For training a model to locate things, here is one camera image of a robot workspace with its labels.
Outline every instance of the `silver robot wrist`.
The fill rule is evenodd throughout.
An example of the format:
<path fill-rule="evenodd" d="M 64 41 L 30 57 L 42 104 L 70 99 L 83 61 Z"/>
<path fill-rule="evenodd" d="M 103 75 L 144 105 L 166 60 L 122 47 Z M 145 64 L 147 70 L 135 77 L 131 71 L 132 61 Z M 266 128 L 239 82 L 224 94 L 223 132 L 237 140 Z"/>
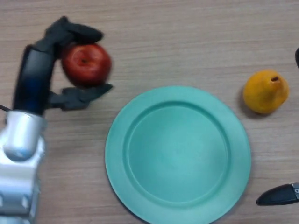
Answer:
<path fill-rule="evenodd" d="M 36 223 L 46 125 L 43 117 L 34 114 L 7 113 L 0 132 L 0 224 Z"/>

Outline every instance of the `yellow pear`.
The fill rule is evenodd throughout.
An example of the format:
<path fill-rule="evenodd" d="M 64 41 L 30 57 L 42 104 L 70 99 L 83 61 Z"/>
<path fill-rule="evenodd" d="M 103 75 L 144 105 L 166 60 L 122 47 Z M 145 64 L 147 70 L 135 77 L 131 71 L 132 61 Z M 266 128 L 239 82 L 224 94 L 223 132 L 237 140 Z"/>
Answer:
<path fill-rule="evenodd" d="M 245 104 L 257 113 L 267 114 L 278 109 L 289 96 L 286 80 L 275 70 L 253 74 L 243 88 Z"/>

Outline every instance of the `plate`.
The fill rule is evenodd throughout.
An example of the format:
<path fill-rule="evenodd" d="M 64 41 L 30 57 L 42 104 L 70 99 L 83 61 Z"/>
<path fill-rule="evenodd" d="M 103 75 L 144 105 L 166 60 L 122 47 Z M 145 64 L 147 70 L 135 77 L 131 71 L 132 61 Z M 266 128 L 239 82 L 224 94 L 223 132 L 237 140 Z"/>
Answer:
<path fill-rule="evenodd" d="M 117 115 L 105 148 L 111 186 L 150 224 L 208 224 L 227 213 L 249 180 L 251 153 L 235 114 L 206 91 L 166 86 Z"/>

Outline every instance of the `table surface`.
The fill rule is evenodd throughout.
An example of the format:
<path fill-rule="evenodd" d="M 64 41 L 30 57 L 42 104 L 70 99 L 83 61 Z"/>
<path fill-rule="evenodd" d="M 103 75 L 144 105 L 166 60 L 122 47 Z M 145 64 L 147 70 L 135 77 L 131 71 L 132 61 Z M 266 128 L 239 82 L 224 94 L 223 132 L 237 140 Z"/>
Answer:
<path fill-rule="evenodd" d="M 258 207 L 272 187 L 299 181 L 299 47 L 297 0 L 0 0 L 1 103 L 11 105 L 26 44 L 62 15 L 101 29 L 114 60 L 115 88 L 87 111 L 48 111 L 49 145 L 38 224 L 141 224 L 107 180 L 104 148 L 120 109 L 164 85 L 192 85 L 225 102 L 244 124 L 252 173 L 240 202 L 216 223 L 297 223 L 299 204 Z M 276 69 L 290 96 L 268 117 L 242 106 L 240 91 L 257 70 Z M 70 86 L 57 63 L 52 89 Z"/>

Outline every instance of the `pear stem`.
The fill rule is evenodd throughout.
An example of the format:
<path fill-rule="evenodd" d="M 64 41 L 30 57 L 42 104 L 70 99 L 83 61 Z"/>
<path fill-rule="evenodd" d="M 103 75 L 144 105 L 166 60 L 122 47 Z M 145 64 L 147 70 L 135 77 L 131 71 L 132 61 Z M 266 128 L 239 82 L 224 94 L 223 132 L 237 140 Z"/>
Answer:
<path fill-rule="evenodd" d="M 273 82 L 276 82 L 276 81 L 278 81 L 278 80 L 279 80 L 278 76 L 275 76 L 275 77 L 273 77 L 273 78 L 271 79 L 271 81 L 273 81 Z"/>

